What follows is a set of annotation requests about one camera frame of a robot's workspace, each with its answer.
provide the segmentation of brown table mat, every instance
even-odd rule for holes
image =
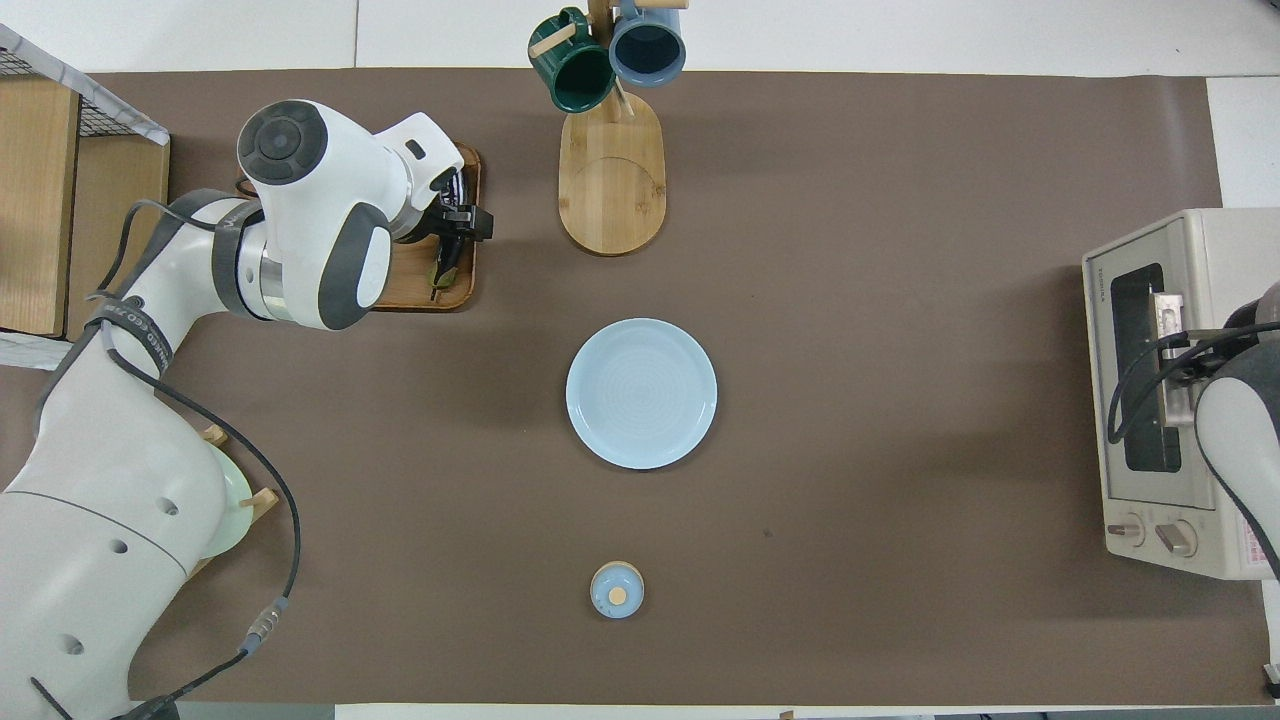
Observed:
[[[686,73],[644,92],[667,222],[600,259],[559,227],[563,115],[530,70],[99,79],[173,132],[173,196],[229,187],[244,119],[311,97],[375,131],[425,110],[484,152],[497,218],[461,313],[218,316],[178,354],[303,514],[280,630],[198,700],[1265,702],[1257,584],[1107,555],[1098,502],[1079,259],[1220,202],[1203,81]],[[640,474],[563,392],[645,315],[701,342],[721,405]],[[0,382],[12,474],[40,374]],[[287,569],[273,515],[178,596],[134,696],[234,648]],[[614,559],[648,589],[622,623],[586,600]]]

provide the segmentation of blue mug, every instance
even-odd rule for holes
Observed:
[[[639,87],[658,87],[676,79],[685,67],[685,41],[680,37],[680,10],[636,8],[635,0],[618,3],[609,64],[617,76]]]

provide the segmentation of wooden base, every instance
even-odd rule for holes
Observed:
[[[649,104],[626,94],[564,119],[559,214],[573,242],[596,255],[625,255],[658,233],[667,217],[662,124]]]
[[[474,202],[480,205],[480,154],[475,149],[456,142],[465,165],[462,178],[471,187]],[[440,313],[461,307],[476,287],[477,243],[468,242],[458,259],[458,274],[449,287],[431,296],[431,268],[440,238],[428,236],[411,245],[392,245],[392,272],[387,290],[374,305],[374,310],[402,313]]]

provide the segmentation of black cable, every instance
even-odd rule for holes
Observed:
[[[212,223],[206,223],[204,220],[183,215],[163,202],[156,202],[155,200],[138,200],[129,208],[129,211],[124,214],[124,225],[120,228],[120,242],[115,249],[115,260],[111,261],[111,269],[106,272],[106,277],[102,278],[102,282],[97,283],[97,290],[95,292],[105,292],[106,286],[111,284],[111,281],[115,279],[115,273],[120,270],[120,263],[124,261],[124,251],[129,246],[129,229],[133,227],[133,217],[137,215],[138,210],[143,208],[157,208],[165,215],[169,215],[180,223],[197,227],[202,231],[214,232],[218,229],[218,227]]]
[[[1189,333],[1187,332],[1180,332],[1180,333],[1166,334],[1165,337],[1156,338],[1155,341],[1148,341],[1147,347],[1144,347],[1143,351],[1139,352],[1138,356],[1133,359],[1133,363],[1129,363],[1129,366],[1125,368],[1124,373],[1120,374],[1120,379],[1119,382],[1116,382],[1116,389],[1111,395],[1111,406],[1107,410],[1107,442],[1117,443],[1121,439],[1124,439],[1125,436],[1129,434],[1130,429],[1129,425],[1132,425],[1133,419],[1138,416],[1138,409],[1147,401],[1146,396],[1138,397],[1137,402],[1134,402],[1133,405],[1132,411],[1128,413],[1124,421],[1120,423],[1120,428],[1112,432],[1112,427],[1115,424],[1115,413],[1116,409],[1119,409],[1120,406],[1120,397],[1124,395],[1125,388],[1129,387],[1129,380],[1133,379],[1133,374],[1138,369],[1138,365],[1140,365],[1142,361],[1146,360],[1147,356],[1151,355],[1152,352],[1156,352],[1157,350],[1165,350],[1169,346],[1174,345],[1175,342],[1181,342],[1187,340],[1188,334]]]
[[[173,701],[175,701],[175,700],[178,700],[178,698],[188,694],[191,691],[198,688],[200,685],[204,685],[209,680],[212,680],[215,676],[218,676],[219,673],[221,673],[223,670],[227,670],[228,667],[236,665],[237,662],[239,662],[241,660],[244,660],[246,657],[248,657],[248,651],[247,650],[242,650],[242,651],[237,652],[236,657],[232,657],[230,660],[228,660],[227,662],[223,662],[221,665],[216,665],[214,667],[210,667],[209,671],[205,673],[204,675],[196,678],[195,680],[187,683],[182,688],[179,688],[179,689],[169,693],[168,696],[165,696],[165,700],[168,702],[173,702]]]
[[[40,697],[45,698],[45,702],[47,702],[50,707],[56,710],[58,714],[63,716],[63,720],[73,720],[72,714],[67,712],[67,710],[61,706],[61,703],[54,698],[54,693],[45,689],[45,685],[42,685],[40,680],[35,678],[28,678],[28,679],[31,680],[32,685],[36,685],[36,691],[40,693]]]
[[[1260,323],[1260,324],[1256,324],[1256,325],[1245,325],[1243,328],[1231,328],[1231,329],[1228,329],[1228,331],[1222,331],[1221,333],[1219,333],[1219,334],[1216,334],[1216,336],[1213,336],[1211,338],[1207,338],[1207,340],[1203,340],[1203,341],[1196,343],[1187,352],[1183,352],[1181,355],[1179,355],[1178,357],[1175,357],[1172,363],[1170,363],[1169,365],[1164,366],[1158,373],[1156,373],[1155,375],[1152,375],[1151,378],[1148,378],[1146,383],[1143,383],[1142,388],[1138,391],[1137,398],[1135,398],[1134,405],[1133,405],[1133,410],[1130,413],[1128,413],[1128,416],[1124,419],[1124,421],[1120,423],[1120,427],[1116,428],[1115,427],[1116,409],[1120,406],[1120,395],[1124,391],[1124,388],[1128,386],[1128,383],[1129,383],[1129,380],[1130,380],[1134,370],[1137,369],[1138,364],[1147,355],[1151,355],[1156,350],[1166,347],[1166,346],[1169,346],[1169,345],[1171,345],[1174,342],[1178,342],[1178,341],[1181,341],[1181,340],[1187,340],[1188,333],[1185,333],[1185,332],[1174,333],[1174,334],[1169,334],[1169,336],[1157,338],[1155,341],[1151,341],[1151,345],[1148,347],[1146,347],[1142,351],[1142,354],[1139,354],[1138,357],[1134,359],[1133,363],[1129,364],[1129,368],[1126,368],[1125,372],[1124,372],[1124,374],[1120,377],[1120,382],[1116,383],[1115,392],[1111,393],[1111,405],[1107,409],[1107,442],[1110,442],[1110,443],[1117,443],[1121,439],[1124,439],[1125,436],[1129,434],[1129,430],[1133,429],[1133,420],[1138,416],[1138,409],[1142,407],[1142,405],[1146,404],[1147,400],[1151,398],[1152,393],[1156,392],[1156,388],[1160,387],[1160,383],[1162,383],[1166,379],[1169,379],[1170,375],[1172,375],[1174,373],[1181,370],[1183,368],[1189,366],[1197,357],[1199,357],[1201,355],[1208,352],[1210,350],[1213,350],[1215,347],[1217,347],[1220,345],[1225,345],[1226,342],[1230,342],[1230,341],[1233,341],[1235,338],[1239,338],[1239,337],[1244,337],[1244,336],[1249,336],[1249,334],[1260,334],[1260,333],[1265,333],[1265,332],[1270,332],[1270,331],[1280,331],[1280,322],[1276,322],[1276,323]]]
[[[284,592],[280,593],[282,597],[285,597],[285,598],[289,597],[289,593],[293,592],[293,583],[294,583],[294,580],[298,577],[298,565],[302,561],[302,527],[301,527],[300,519],[298,519],[298,505],[293,500],[293,492],[289,491],[288,483],[285,483],[284,478],[280,477],[280,471],[275,469],[275,465],[271,465],[271,461],[268,460],[265,455],[262,455],[262,452],[257,448],[257,446],[255,446],[252,442],[250,442],[250,439],[247,437],[244,437],[234,427],[232,427],[230,423],[228,423],[227,420],[223,420],[216,414],[214,414],[211,410],[207,410],[205,406],[200,405],[195,400],[187,397],[186,395],[178,392],[177,389],[166,386],[165,383],[163,383],[163,382],[152,378],[151,375],[143,373],[142,370],[134,368],[114,347],[110,348],[110,350],[108,350],[106,354],[111,357],[111,361],[114,361],[116,365],[119,365],[120,369],[123,369],[125,373],[129,373],[131,375],[133,375],[134,378],[138,378],[140,380],[147,383],[152,388],[155,388],[155,389],[157,389],[157,391],[160,391],[160,392],[163,392],[165,395],[168,395],[169,397],[177,400],[178,402],[180,402],[182,405],[187,406],[188,409],[191,409],[196,414],[201,415],[202,418],[205,418],[210,423],[214,423],[215,425],[218,425],[221,429],[227,430],[227,434],[229,434],[233,438],[236,438],[236,442],[243,445],[244,448],[248,450],[250,454],[259,462],[261,462],[264,468],[266,468],[266,471],[271,474],[271,479],[275,480],[276,487],[280,488],[280,495],[284,496],[284,501],[289,506],[289,519],[293,523],[293,562],[289,566],[289,578],[284,583]]]

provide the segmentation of light blue plate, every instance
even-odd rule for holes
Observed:
[[[564,387],[573,429],[591,452],[634,470],[698,446],[716,415],[716,370],[685,331],[632,318],[591,336]]]

